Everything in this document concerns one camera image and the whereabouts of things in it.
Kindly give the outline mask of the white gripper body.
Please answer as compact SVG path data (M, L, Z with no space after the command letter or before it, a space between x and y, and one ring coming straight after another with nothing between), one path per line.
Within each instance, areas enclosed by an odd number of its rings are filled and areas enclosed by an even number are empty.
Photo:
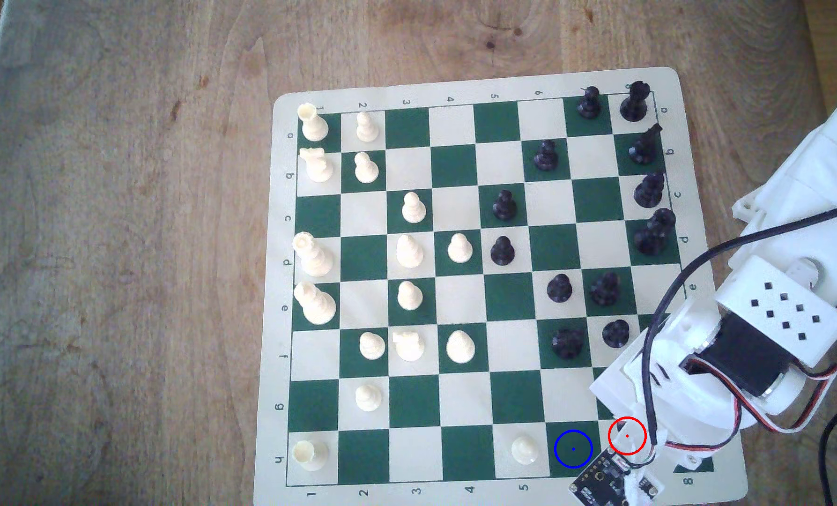
M638 419L648 438L658 438L667 454L710 455L733 431L736 397L703 365L697 353L715 340L719 328L718 305L712 298L690 298L664 321L650 322L656 335L651 346L649 373L655 415L646 412L642 391L642 359L649 328L631 339L615 361L590 387L616 419ZM657 421L655 430L649 420Z

